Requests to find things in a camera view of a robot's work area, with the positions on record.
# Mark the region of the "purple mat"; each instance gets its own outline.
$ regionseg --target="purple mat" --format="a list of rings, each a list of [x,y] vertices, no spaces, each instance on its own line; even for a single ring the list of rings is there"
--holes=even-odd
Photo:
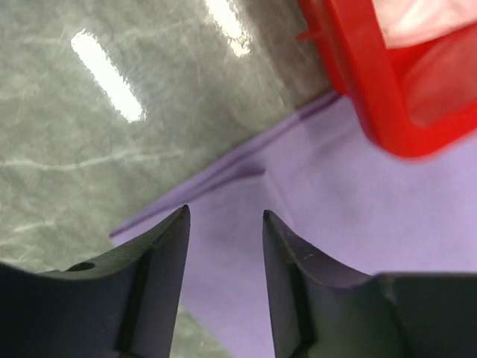
[[[182,204],[192,229],[181,301],[238,358],[274,357],[262,212],[337,260],[378,271],[477,271],[477,140],[427,161],[364,137],[331,93],[245,143],[112,233],[120,245]]]

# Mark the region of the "marble countertop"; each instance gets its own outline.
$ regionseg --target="marble countertop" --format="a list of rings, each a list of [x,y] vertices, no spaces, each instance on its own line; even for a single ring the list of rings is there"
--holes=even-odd
[[[65,269],[329,88],[296,1],[0,4],[0,260]],[[181,307],[172,357],[227,357]]]

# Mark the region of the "dark gray plastic part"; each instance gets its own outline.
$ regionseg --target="dark gray plastic part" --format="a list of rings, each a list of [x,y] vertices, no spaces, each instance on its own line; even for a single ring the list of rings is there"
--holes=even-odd
[[[277,358],[477,357],[474,274],[367,276],[272,212],[263,245]]]
[[[189,227],[183,207],[67,271],[0,264],[0,357],[168,357]]]

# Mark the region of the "red plastic basket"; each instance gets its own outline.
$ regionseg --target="red plastic basket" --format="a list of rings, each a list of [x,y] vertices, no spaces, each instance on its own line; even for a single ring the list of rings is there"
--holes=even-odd
[[[477,128],[477,24],[387,49],[371,0],[299,0],[334,88],[367,136],[400,157],[431,154]]]

